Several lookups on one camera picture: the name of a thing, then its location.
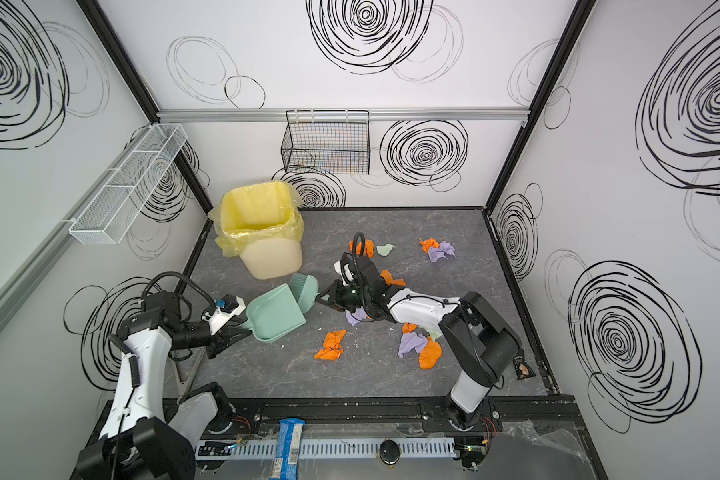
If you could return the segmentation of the green hand broom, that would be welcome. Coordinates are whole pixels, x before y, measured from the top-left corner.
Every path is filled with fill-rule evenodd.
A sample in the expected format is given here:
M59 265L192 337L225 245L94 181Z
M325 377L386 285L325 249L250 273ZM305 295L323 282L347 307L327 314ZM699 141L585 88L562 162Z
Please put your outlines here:
M302 314L309 312L316 303L327 301L329 287L320 288L316 277L303 273L294 273L288 284Z

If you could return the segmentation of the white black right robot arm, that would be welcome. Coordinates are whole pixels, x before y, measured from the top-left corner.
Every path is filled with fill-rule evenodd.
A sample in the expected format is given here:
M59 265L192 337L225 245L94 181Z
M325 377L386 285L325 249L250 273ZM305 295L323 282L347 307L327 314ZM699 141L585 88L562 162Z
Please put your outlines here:
M387 282L366 254L366 238L355 234L336 264L340 278L317 301L359 321L412 324L444 339L460 367L448 394L450 422L466 431L479 409L522 350L516 331L480 294L438 297Z

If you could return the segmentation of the green plastic dustpan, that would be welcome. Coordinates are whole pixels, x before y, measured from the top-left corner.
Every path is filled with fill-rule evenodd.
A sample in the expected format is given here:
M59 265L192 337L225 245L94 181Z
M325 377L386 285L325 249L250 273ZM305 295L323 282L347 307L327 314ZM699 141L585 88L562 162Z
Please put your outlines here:
M288 284L264 293L247 304L242 328L260 342L272 343L306 324Z

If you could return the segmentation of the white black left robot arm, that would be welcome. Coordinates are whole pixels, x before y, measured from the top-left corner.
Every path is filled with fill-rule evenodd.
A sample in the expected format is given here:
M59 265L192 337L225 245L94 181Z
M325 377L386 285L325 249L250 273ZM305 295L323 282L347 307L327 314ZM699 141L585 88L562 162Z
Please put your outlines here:
M182 296L156 287L168 275L161 272L146 284L139 311L108 336L121 355L120 371L98 438L78 454L74 473L79 479L192 479L203 433L236 419L216 382L191 391L174 416L165 417L164 378L171 352L205 348L214 358L251 334L242 326L246 303L241 297L215 299L188 276L172 272L207 302L199 320L183 317Z

